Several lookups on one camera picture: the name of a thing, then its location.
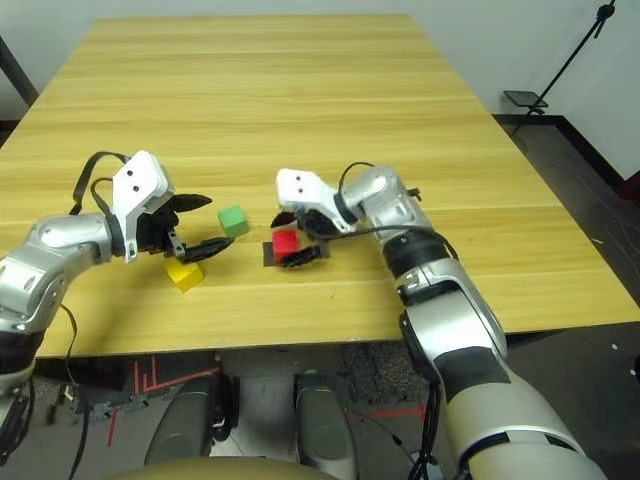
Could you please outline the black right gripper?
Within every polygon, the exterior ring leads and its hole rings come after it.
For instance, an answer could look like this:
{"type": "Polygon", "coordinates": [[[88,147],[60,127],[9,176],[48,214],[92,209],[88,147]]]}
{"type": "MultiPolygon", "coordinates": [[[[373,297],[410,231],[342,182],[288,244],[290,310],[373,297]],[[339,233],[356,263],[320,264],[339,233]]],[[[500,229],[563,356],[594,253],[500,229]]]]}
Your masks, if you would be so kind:
{"type": "MultiPolygon", "coordinates": [[[[279,228],[297,222],[299,230],[309,238],[319,241],[337,240],[344,236],[331,221],[330,218],[315,209],[295,212],[280,211],[272,220],[270,227],[279,228]]],[[[290,269],[301,267],[322,257],[322,249],[319,245],[306,247],[302,250],[291,252],[279,259],[278,265],[290,269]]]]}

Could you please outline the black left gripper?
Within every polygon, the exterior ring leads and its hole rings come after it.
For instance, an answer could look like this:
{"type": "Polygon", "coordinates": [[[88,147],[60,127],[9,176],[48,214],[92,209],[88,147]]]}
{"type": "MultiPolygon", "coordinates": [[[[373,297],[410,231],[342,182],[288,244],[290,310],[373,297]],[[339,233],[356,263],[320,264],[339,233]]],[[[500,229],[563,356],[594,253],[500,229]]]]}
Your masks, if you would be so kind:
{"type": "Polygon", "coordinates": [[[211,203],[212,199],[205,195],[176,194],[154,213],[142,214],[137,221],[138,250],[150,255],[177,256],[178,261],[184,265],[221,253],[234,243],[234,238],[216,237],[198,245],[186,246],[175,231],[179,224],[177,213],[193,211],[211,203]]]}

